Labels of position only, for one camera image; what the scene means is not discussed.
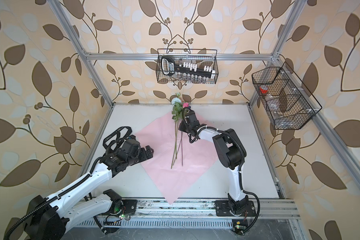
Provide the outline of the small magenta fake flower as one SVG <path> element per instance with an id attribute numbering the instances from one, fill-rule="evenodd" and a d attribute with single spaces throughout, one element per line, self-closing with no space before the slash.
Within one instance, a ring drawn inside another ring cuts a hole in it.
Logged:
<path id="1" fill-rule="evenodd" d="M 182 109 L 182 113 L 181 113 L 181 117 L 182 117 L 182 122 L 184 121 L 185 117 L 185 111 L 189 108 L 189 103 L 184 103 L 183 104 L 183 109 Z M 181 142 L 180 142 L 180 150 L 181 150 L 181 163 L 182 166 L 184 165 L 184 157 L 183 157 L 183 133 L 181 133 Z"/>

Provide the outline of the pale green fake flower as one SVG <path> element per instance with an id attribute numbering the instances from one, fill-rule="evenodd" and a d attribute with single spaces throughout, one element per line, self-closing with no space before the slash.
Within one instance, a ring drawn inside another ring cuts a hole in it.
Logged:
<path id="1" fill-rule="evenodd" d="M 179 128 L 179 120 L 180 120 L 180 115 L 182 113 L 183 110 L 183 101 L 180 98 L 181 94 L 180 93 L 176 93 L 175 97 L 171 100 L 171 104 L 173 106 L 172 109 L 172 120 L 175 123 L 175 146 L 174 146 L 174 153 L 173 153 L 173 159 L 172 159 L 172 163 L 171 163 L 171 168 L 173 168 L 176 159 L 177 159 L 177 154 L 178 154 L 178 128 Z"/>

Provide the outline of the pink purple wrapping paper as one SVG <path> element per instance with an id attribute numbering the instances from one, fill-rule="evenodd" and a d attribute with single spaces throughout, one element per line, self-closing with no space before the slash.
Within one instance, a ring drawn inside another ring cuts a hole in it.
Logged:
<path id="1" fill-rule="evenodd" d="M 172 204 L 178 198 L 217 198 L 225 193 L 212 179 L 218 160 L 213 143 L 190 144 L 186 134 L 175 131 L 166 108 L 146 108 L 139 120 L 145 126 L 136 134 L 138 141 L 151 146 L 154 157 L 142 163 L 146 176 L 139 181 L 135 196 L 164 198 Z"/>

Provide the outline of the pink fake rose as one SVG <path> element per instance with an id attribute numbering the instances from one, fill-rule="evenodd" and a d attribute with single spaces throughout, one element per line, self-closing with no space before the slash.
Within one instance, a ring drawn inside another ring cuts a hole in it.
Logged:
<path id="1" fill-rule="evenodd" d="M 173 162 L 177 159 L 178 154 L 178 132 L 179 132 L 179 126 L 181 122 L 181 117 L 179 113 L 176 113 L 173 116 L 173 120 L 175 121 L 175 148 L 174 148 L 174 154 L 173 154 Z"/>

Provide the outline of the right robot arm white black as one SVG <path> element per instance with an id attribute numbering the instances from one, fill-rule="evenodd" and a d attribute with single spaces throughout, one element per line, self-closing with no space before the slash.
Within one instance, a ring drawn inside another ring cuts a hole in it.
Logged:
<path id="1" fill-rule="evenodd" d="M 223 167 L 229 170 L 228 209 L 233 216 L 253 213 L 260 215 L 260 200 L 255 193 L 246 191 L 243 186 L 242 167 L 247 152 L 233 129 L 219 130 L 200 124 L 195 111 L 185 107 L 180 113 L 179 130 L 189 136 L 192 144 L 198 140 L 206 140 L 214 144 L 217 156 Z"/>

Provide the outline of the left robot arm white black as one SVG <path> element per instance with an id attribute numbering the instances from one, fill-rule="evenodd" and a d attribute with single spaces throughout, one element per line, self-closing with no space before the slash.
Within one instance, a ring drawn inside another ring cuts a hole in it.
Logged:
<path id="1" fill-rule="evenodd" d="M 4 239 L 10 239 L 15 230 L 23 228 L 32 240 L 59 240 L 89 218 L 104 213 L 123 215 L 126 208 L 122 197 L 113 190 L 85 202 L 81 200 L 127 167 L 149 160 L 153 155 L 154 150 L 150 146 L 141 147 L 134 136 L 112 141 L 85 175 L 46 198 L 32 199 L 27 214 L 7 230 Z"/>

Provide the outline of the black socket tool set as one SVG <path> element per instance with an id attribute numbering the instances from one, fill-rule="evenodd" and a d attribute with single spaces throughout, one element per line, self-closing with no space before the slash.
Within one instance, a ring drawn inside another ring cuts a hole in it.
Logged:
<path id="1" fill-rule="evenodd" d="M 216 70 L 210 66 L 198 66 L 192 62 L 178 62 L 170 56 L 163 56 L 160 60 L 161 71 L 164 75 L 172 77 L 173 75 L 180 76 L 181 74 L 188 74 L 194 76 L 201 76 L 202 78 L 214 78 L 217 74 Z"/>

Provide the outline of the red capped clear bottle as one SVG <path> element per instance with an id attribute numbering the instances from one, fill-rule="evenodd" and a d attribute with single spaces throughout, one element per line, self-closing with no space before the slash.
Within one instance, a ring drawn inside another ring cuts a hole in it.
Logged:
<path id="1" fill-rule="evenodd" d="M 278 113 L 282 111 L 279 97 L 272 95 L 269 87 L 261 85 L 259 90 L 261 96 L 263 97 L 266 111 L 271 113 Z"/>

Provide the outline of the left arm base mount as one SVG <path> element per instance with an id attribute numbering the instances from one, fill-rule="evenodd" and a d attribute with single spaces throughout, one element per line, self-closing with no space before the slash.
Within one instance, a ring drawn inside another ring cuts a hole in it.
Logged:
<path id="1" fill-rule="evenodd" d="M 102 213 L 102 216 L 121 216 L 127 215 L 132 216 L 137 210 L 137 200 L 134 199 L 122 199 L 120 201 L 114 202 L 111 205 L 111 208 Z"/>

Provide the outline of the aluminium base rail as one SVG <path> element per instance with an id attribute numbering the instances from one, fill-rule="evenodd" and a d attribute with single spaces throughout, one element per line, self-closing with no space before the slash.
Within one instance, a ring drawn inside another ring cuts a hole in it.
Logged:
<path id="1" fill-rule="evenodd" d="M 169 204 L 163 198 L 123 198 L 125 213 L 134 218 L 229 219 L 253 218 L 257 201 L 250 199 L 241 214 L 234 214 L 227 199 L 180 198 Z M 299 220 L 298 208 L 293 200 L 260 199 L 259 219 Z"/>

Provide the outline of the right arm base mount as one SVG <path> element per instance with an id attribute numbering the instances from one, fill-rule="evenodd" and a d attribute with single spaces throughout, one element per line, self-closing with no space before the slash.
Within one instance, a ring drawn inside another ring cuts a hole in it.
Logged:
<path id="1" fill-rule="evenodd" d="M 215 201 L 214 207 L 218 217 L 255 217 L 256 209 L 253 201 Z"/>

